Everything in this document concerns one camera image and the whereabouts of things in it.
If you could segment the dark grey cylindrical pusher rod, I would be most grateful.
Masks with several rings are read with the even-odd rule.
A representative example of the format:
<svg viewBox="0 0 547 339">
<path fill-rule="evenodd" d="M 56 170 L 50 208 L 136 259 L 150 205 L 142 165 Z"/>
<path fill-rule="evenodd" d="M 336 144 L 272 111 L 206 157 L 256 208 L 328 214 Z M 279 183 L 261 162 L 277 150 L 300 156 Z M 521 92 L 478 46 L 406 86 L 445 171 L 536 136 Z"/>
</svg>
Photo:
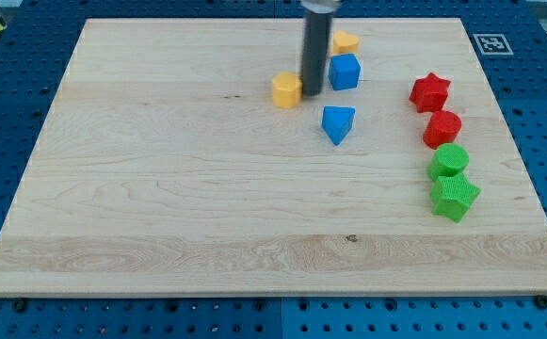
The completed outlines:
<svg viewBox="0 0 547 339">
<path fill-rule="evenodd" d="M 300 78 L 304 96 L 318 95 L 323 86 L 330 29 L 340 0 L 303 0 L 304 32 Z"/>
</svg>

